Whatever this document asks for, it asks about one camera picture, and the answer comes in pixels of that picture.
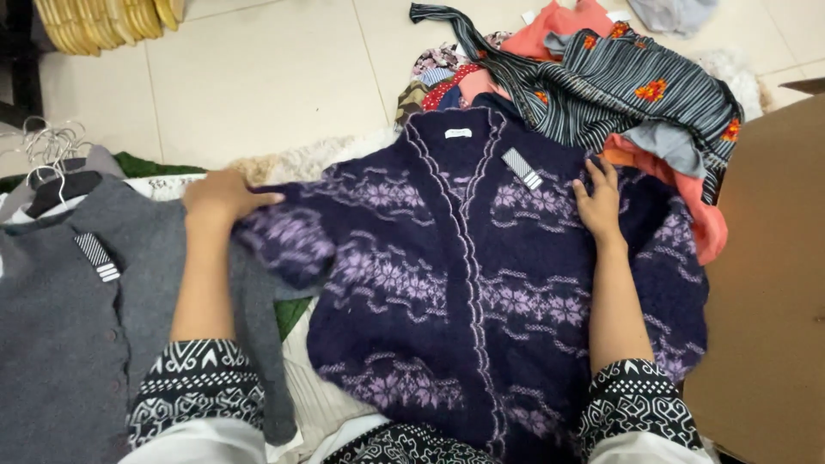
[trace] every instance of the cardboard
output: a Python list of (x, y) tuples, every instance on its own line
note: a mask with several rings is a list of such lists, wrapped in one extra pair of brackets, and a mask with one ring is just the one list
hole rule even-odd
[(825, 94), (742, 127), (706, 267), (709, 347), (687, 377), (700, 432), (751, 464), (825, 462)]

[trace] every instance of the person's left hand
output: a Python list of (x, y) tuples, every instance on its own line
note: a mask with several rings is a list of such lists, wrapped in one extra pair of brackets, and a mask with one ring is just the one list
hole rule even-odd
[(183, 195), (187, 219), (230, 226), (260, 206), (284, 200), (280, 193), (254, 194), (243, 175), (232, 169), (209, 171), (205, 179), (191, 183)]

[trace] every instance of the orange garment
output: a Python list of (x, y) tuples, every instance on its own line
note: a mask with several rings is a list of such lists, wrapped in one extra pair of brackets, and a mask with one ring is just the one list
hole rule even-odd
[(722, 253), (722, 248), (728, 241), (728, 225), (719, 208), (702, 202), (702, 179), (674, 171), (664, 160), (618, 134), (610, 134), (600, 156), (613, 164), (639, 168), (667, 185), (676, 187), (693, 216), (691, 229), (699, 264), (704, 266)]
[(502, 50), (527, 58), (551, 60), (553, 57), (545, 47), (548, 32), (567, 35), (580, 29), (593, 29), (599, 36), (607, 37), (612, 28), (613, 21), (607, 17), (607, 10), (596, 0), (578, 0), (572, 10), (553, 0), (541, 9), (532, 23), (504, 40)]
[(459, 89), (461, 89), (461, 96), (470, 103), (473, 102), (476, 95), (484, 92), (495, 92), (507, 100), (511, 100), (510, 94), (502, 86), (493, 82), (493, 78), (490, 77), (490, 73), (486, 69), (479, 69), (474, 73), (467, 74), (459, 82)]

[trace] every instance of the embroidered orange flower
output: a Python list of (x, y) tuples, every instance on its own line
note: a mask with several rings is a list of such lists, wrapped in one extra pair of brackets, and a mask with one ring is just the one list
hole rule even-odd
[(584, 38), (584, 49), (585, 50), (593, 50), (593, 47), (596, 46), (596, 37), (594, 36), (587, 36)]
[(618, 39), (623, 36), (629, 28), (630, 26), (628, 26), (626, 22), (614, 22), (613, 29), (610, 30), (610, 37)]
[(722, 133), (722, 140), (726, 142), (735, 142), (739, 140), (739, 128), (742, 127), (742, 123), (739, 122), (739, 118), (734, 117), (728, 127)]
[(636, 97), (648, 102), (657, 102), (665, 96), (667, 82), (664, 79), (650, 81), (648, 85), (636, 89)]

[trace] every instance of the gray cardigan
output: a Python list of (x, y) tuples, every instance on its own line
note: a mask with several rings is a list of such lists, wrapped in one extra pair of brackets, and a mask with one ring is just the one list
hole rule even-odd
[[(183, 273), (185, 210), (123, 182), (67, 214), (0, 228), (0, 450), (9, 462), (116, 462), (125, 416), (164, 348)], [(102, 282), (73, 237), (93, 232), (122, 271)], [(295, 291), (230, 246), (238, 341), (266, 392), (269, 443), (295, 435), (274, 300)]]

